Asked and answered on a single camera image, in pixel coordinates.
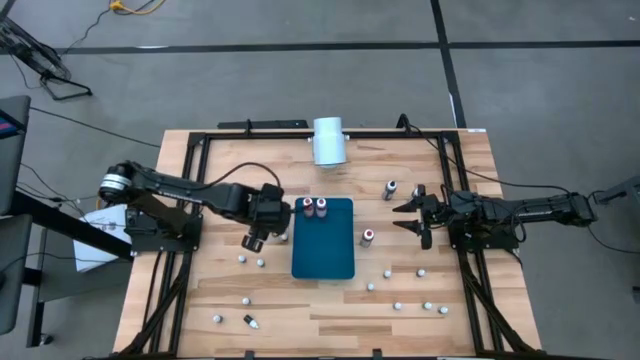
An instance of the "blue plastic tray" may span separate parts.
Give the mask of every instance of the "blue plastic tray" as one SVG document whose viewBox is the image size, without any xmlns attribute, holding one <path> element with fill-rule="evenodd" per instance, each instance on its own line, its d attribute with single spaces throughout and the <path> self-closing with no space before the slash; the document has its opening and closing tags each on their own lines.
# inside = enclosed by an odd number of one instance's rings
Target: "blue plastic tray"
<svg viewBox="0 0 640 360">
<path fill-rule="evenodd" d="M 327 215 L 321 219 L 305 217 L 302 200 L 296 199 L 291 274 L 297 279 L 352 279 L 353 201 L 327 198 Z"/>
</svg>

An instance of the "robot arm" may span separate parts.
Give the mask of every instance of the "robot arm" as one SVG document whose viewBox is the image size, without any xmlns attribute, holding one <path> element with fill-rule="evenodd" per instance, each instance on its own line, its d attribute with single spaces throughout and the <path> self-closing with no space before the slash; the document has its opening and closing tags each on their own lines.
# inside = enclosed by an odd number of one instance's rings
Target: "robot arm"
<svg viewBox="0 0 640 360">
<path fill-rule="evenodd" d="M 105 201 L 142 211 L 177 238 L 191 215 L 164 205 L 153 195 L 203 205 L 214 214 L 249 225 L 242 246 L 253 252 L 260 252 L 269 233 L 284 232 L 291 219 L 291 206 L 282 201 L 284 190 L 278 186 L 265 183 L 257 190 L 238 183 L 201 184 L 131 161 L 109 167 L 99 194 Z"/>
<path fill-rule="evenodd" d="M 394 212 L 420 211 L 421 221 L 395 221 L 394 224 L 415 232 L 421 237 L 422 248 L 431 248 L 431 229 L 448 226 L 465 249 L 499 248 L 512 250 L 518 239 L 516 225 L 555 221 L 563 225 L 588 226 L 597 218 L 586 197 L 578 193 L 547 198 L 503 200 L 480 196 L 469 191 L 455 191 L 441 202 L 434 194 L 425 194 L 418 186 L 418 196 L 401 205 Z"/>
</svg>

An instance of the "table leg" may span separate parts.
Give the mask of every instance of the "table leg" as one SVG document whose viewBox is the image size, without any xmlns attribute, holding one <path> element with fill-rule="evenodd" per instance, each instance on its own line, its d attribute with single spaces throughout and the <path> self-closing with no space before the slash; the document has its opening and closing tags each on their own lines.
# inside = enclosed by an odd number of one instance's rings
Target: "table leg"
<svg viewBox="0 0 640 360">
<path fill-rule="evenodd" d="M 30 214 L 33 217 L 33 222 L 38 225 L 67 235 L 121 259 L 133 261 L 131 245 L 19 191 L 15 191 L 13 194 L 9 214 Z"/>
</svg>

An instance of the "gray floor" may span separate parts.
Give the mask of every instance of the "gray floor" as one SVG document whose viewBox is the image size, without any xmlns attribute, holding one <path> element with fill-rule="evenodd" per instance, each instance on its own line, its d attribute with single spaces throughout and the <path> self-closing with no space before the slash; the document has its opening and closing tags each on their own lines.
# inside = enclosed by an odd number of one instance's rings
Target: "gray floor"
<svg viewBox="0 0 640 360">
<path fill-rule="evenodd" d="M 18 1 L 10 16 L 41 41 L 64 47 L 106 7 L 106 0 L 68 3 Z M 633 0 L 442 3 L 451 41 L 640 38 L 640 5 Z M 105 15 L 82 46 L 435 39 L 428 1 L 169 0 L 150 16 Z M 639 48 L 453 51 L 468 126 L 488 129 L 501 178 L 582 192 L 640 173 L 639 57 Z M 0 56 L 0 96 L 29 94 L 34 106 L 154 143 L 167 128 L 214 128 L 246 118 L 340 115 L 347 126 L 383 127 L 406 112 L 420 126 L 453 126 L 437 50 L 69 55 L 65 61 L 96 96 L 55 103 L 42 90 L 24 89 L 6 56 Z M 59 191 L 85 196 L 114 162 L 153 166 L 156 157 L 154 149 L 32 113 L 24 162 Z M 36 185 L 29 173 L 21 179 Z M 602 221 L 593 229 L 609 244 L 640 249 L 638 214 L 628 209 L 624 201 L 600 209 Z M 544 224 L 528 232 L 522 258 L 544 348 L 637 358 L 640 305 L 630 288 L 640 285 L 638 256 L 606 250 L 582 229 Z M 22 359 L 106 355 L 124 293 L 120 287 L 51 304 L 44 326 L 57 341 L 37 349 L 23 347 L 28 307 L 22 306 L 18 327 L 0 337 L 0 349 Z"/>
</svg>

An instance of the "wooden tabletop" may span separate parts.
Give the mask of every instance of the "wooden tabletop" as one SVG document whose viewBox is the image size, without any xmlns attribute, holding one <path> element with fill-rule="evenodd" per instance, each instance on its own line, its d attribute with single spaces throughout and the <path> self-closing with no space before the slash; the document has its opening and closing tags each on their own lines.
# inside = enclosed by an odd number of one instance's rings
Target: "wooden tabletop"
<svg viewBox="0 0 640 360">
<path fill-rule="evenodd" d="M 188 134 L 183 130 L 165 133 L 158 171 L 181 175 Z M 487 133 L 460 130 L 460 138 L 466 166 L 497 177 Z M 257 356 L 370 356 L 373 348 L 381 348 L 388 356 L 474 354 L 458 260 L 447 232 L 435 230 L 433 248 L 423 251 L 415 234 L 391 223 L 417 218 L 417 213 L 391 212 L 409 200 L 415 184 L 425 184 L 427 193 L 440 197 L 443 179 L 438 152 L 423 139 L 352 139 L 347 142 L 347 159 L 334 169 L 318 168 L 306 140 L 211 143 L 205 182 L 239 163 L 258 161 L 278 174 L 287 201 L 305 195 L 353 199 L 356 275 L 347 281 L 294 279 L 293 236 L 286 245 L 272 239 L 260 254 L 254 254 L 240 246 L 246 226 L 204 211 L 178 356 L 242 356 L 245 350 L 254 350 Z M 385 202 L 380 196 L 391 179 L 398 182 L 398 190 L 393 200 Z M 226 181 L 260 187 L 273 179 L 260 168 L 247 167 Z M 472 191 L 501 196 L 499 184 L 473 175 L 469 181 Z M 362 248 L 357 243 L 367 228 L 376 236 L 371 247 Z M 505 251 L 485 254 L 496 305 L 522 338 L 539 348 L 520 265 Z M 238 262 L 239 255 L 248 258 L 246 264 Z M 129 344 L 141 328 L 155 257 L 144 254 L 135 259 L 114 351 Z M 256 265 L 258 258 L 264 259 L 264 268 Z M 176 261 L 174 274 L 180 263 Z M 426 269 L 427 275 L 416 277 L 418 268 Z M 390 279 L 382 276 L 386 269 L 393 272 Z M 367 292 L 369 282 L 375 284 L 375 291 Z M 251 299 L 250 306 L 242 305 L 244 297 Z M 425 301 L 433 303 L 434 309 L 422 309 Z M 402 310 L 394 310 L 394 302 L 401 302 Z M 447 306 L 449 313 L 440 315 L 435 310 L 439 306 Z M 490 348 L 486 315 L 482 306 L 478 309 L 485 347 Z M 223 323 L 212 321 L 215 314 L 224 317 Z M 259 323 L 259 330 L 244 323 L 246 314 Z M 171 319 L 173 310 L 167 316 Z M 165 321 L 161 350 L 168 346 L 169 332 Z"/>
</svg>

